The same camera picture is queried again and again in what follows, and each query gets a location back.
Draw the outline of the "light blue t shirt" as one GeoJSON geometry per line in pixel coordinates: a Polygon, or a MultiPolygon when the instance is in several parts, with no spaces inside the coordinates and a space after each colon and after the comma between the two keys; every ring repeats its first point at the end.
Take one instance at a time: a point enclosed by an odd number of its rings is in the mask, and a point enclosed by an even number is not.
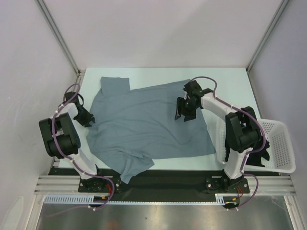
{"type": "Polygon", "coordinates": [[[196,119],[175,119],[184,81],[130,89],[127,78],[102,77],[90,112],[95,123],[87,143],[93,155],[128,183],[157,159],[215,154],[201,111],[196,119]]]}

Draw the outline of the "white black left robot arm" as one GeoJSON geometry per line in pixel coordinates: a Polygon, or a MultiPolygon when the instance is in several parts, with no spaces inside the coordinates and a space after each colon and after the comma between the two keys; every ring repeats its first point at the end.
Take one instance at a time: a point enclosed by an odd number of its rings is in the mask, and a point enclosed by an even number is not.
{"type": "Polygon", "coordinates": [[[82,127],[95,123],[94,115],[84,106],[83,97],[77,92],[64,93],[63,103],[55,115],[39,121],[39,128],[47,154],[71,163],[80,175],[79,192],[101,192],[106,186],[98,167],[81,150],[81,140],[74,121],[82,127]]]}

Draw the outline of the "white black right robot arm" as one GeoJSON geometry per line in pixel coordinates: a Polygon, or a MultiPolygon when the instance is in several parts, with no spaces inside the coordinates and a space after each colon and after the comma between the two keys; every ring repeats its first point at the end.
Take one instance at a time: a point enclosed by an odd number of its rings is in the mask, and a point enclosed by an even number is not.
{"type": "Polygon", "coordinates": [[[257,121],[253,108],[238,108],[222,100],[215,89],[202,89],[196,79],[184,85],[184,97],[177,98],[175,119],[196,119],[197,109],[206,109],[225,122],[225,145],[229,148],[228,160],[219,179],[206,181],[207,193],[236,192],[243,183],[244,167],[252,153],[266,145],[265,132],[257,121]]]}

